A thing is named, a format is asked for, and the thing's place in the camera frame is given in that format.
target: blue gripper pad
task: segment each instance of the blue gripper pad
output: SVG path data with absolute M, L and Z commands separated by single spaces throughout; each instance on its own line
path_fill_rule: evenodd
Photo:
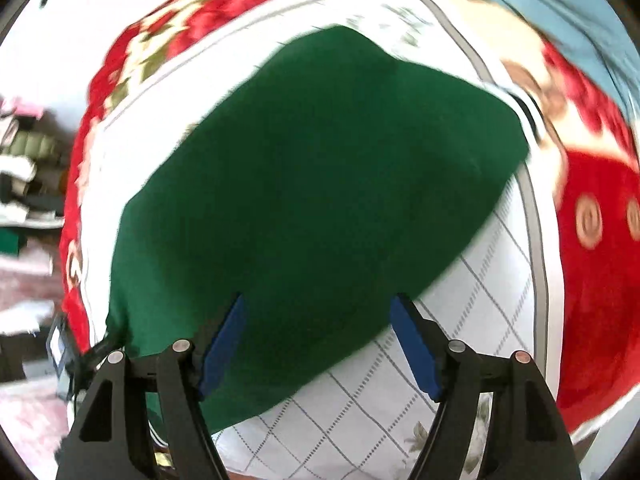
M 391 326 L 398 336 L 418 388 L 428 394 L 434 402 L 440 402 L 442 385 L 436 372 L 435 358 L 422 342 L 420 332 L 398 296 L 391 301 L 390 317 Z
M 198 392 L 202 398 L 220 386 L 225 369 L 238 348 L 245 325 L 244 299 L 238 296 L 220 328 L 212 334 L 211 342 L 204 352 L 198 383 Z

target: silver pin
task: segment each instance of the silver pin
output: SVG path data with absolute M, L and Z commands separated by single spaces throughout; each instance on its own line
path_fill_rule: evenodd
M 456 354 L 462 354 L 466 350 L 466 345 L 459 339 L 452 339 L 449 341 L 449 350 Z
M 173 345 L 172 348 L 174 352 L 186 352 L 191 347 L 191 343 L 186 339 L 178 339 Z
M 124 354 L 120 350 L 116 350 L 115 352 L 111 352 L 109 357 L 107 357 L 107 361 L 112 365 L 119 363 L 124 359 Z
M 524 350 L 518 350 L 516 352 L 516 361 L 525 365 L 531 362 L 531 356 Z

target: white cloth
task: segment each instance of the white cloth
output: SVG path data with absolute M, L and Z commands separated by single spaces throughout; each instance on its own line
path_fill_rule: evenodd
M 478 352 L 531 352 L 555 394 L 564 298 L 551 192 L 526 116 L 500 88 L 511 87 L 504 67 L 442 0 L 270 0 L 168 62 L 124 99 L 96 136 L 81 210 L 81 290 L 92 344 L 105 332 L 111 259 L 126 203 L 170 156 L 188 124 L 200 121 L 282 44 L 334 24 L 359 30 L 393 56 L 484 88 L 520 118 L 529 160 L 473 243 L 417 304 L 448 336 Z M 172 113 L 160 115 L 161 109 Z M 417 389 L 389 329 L 292 398 L 227 428 L 215 441 L 227 468 L 258 478 L 401 479 L 417 457 L 411 449 L 419 449 L 418 423 L 428 430 L 435 409 Z

